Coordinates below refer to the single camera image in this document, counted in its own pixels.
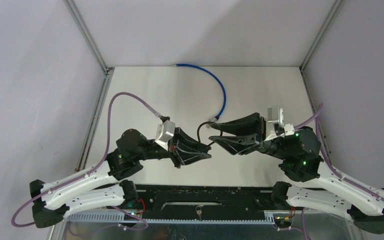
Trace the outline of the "padlock key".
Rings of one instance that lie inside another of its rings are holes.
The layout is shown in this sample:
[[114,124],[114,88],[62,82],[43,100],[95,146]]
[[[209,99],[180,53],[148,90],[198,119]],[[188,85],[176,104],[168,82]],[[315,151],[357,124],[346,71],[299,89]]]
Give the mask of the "padlock key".
[[195,208],[196,214],[198,215],[199,221],[202,221],[202,207],[197,205]]

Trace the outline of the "black cable lock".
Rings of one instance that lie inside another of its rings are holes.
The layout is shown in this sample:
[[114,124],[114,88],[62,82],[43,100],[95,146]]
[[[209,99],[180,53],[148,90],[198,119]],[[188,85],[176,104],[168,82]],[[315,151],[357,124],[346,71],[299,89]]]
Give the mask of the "black cable lock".
[[[201,143],[201,144],[205,143],[205,140],[203,140],[203,139],[204,139],[204,137],[208,137],[207,135],[209,133],[204,133],[204,132],[205,131],[209,132],[211,129],[213,129],[212,127],[214,127],[214,126],[218,127],[219,124],[214,122],[214,121],[205,121],[205,122],[199,124],[199,126],[196,129],[196,137],[197,137],[198,143]],[[222,130],[217,130],[217,131],[219,133],[217,135],[217,137],[222,137],[224,135],[224,132]],[[215,142],[213,140],[210,140],[205,145],[208,147],[211,147],[213,144],[215,144]]]

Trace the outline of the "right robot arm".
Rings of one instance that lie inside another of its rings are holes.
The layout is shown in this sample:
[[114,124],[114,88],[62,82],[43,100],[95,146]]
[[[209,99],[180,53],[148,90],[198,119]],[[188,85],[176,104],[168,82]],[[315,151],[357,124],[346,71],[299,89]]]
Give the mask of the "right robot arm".
[[274,184],[271,204],[277,209],[309,208],[342,217],[357,228],[384,234],[384,188],[374,188],[349,177],[320,156],[321,142],[312,128],[284,123],[282,109],[214,123],[222,136],[210,139],[232,155],[253,152],[281,160],[288,181]]

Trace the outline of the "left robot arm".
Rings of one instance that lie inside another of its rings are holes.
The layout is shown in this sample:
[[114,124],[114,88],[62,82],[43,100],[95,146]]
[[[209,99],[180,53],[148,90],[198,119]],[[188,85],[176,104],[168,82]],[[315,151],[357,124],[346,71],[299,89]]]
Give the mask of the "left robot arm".
[[147,139],[136,129],[126,130],[99,167],[91,166],[55,182],[29,183],[32,217],[39,228],[53,226],[68,216],[89,209],[121,206],[133,208],[138,194],[127,178],[143,169],[141,161],[171,159],[176,168],[209,159],[211,147],[174,129],[167,146]]

